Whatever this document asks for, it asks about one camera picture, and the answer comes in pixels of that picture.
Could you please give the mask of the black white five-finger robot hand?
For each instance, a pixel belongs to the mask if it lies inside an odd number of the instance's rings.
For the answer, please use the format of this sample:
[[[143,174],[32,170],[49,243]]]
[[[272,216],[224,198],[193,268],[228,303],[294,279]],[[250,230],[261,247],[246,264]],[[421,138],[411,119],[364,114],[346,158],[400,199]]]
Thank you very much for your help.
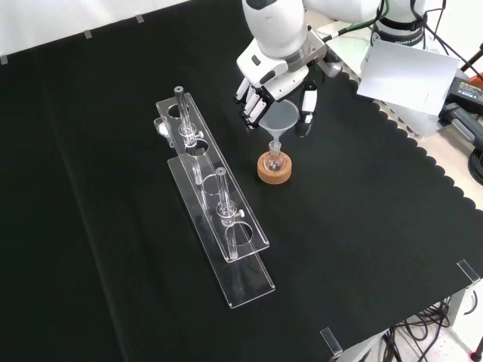
[[[247,128],[286,130],[296,124],[300,135],[309,132],[318,101],[310,75],[317,53],[318,48],[305,43],[292,57],[274,59],[263,54],[256,41],[248,45],[236,61],[243,79],[234,96]]]

